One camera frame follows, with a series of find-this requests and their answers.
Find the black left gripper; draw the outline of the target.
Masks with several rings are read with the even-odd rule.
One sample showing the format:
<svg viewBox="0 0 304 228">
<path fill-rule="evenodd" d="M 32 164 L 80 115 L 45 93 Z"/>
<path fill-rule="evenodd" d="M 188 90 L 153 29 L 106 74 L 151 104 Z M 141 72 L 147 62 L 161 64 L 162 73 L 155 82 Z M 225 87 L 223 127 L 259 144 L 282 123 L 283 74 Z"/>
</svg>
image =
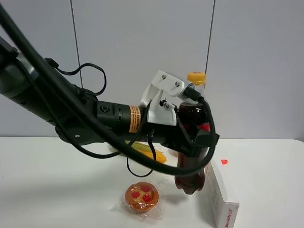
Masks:
<svg viewBox="0 0 304 228">
<path fill-rule="evenodd" d="M 209 123 L 203 123 L 201 125 L 190 123 L 190 135 L 188 135 L 178 116 L 177 106 L 174 106 L 174 111 L 176 114 L 176 125 L 161 126 L 163 134 L 165 135 L 165 140 L 162 143 L 163 146 L 177 153 L 189 156 L 190 153 L 201 154 L 209 147 L 217 144 L 219 135 L 215 133 L 213 137 Z"/>
</svg>

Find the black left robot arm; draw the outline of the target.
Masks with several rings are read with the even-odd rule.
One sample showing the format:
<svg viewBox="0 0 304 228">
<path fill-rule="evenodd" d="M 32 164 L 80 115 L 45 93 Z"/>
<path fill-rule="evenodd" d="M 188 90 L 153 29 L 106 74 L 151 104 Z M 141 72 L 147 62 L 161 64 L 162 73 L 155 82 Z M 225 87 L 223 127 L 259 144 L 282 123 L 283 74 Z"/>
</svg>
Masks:
<svg viewBox="0 0 304 228">
<path fill-rule="evenodd" d="M 211 134 L 201 121 L 175 110 L 175 126 L 148 122 L 146 106 L 130 106 L 99 101 L 89 90 L 68 84 L 84 107 L 126 142 L 146 142 L 152 137 L 156 143 L 188 157 L 201 156 L 212 145 Z M 5 40 L 0 42 L 0 93 L 14 103 L 55 126 L 59 138 L 72 138 L 78 145 L 102 143 L 91 129 L 78 120 L 51 89 L 46 80 Z"/>
</svg>

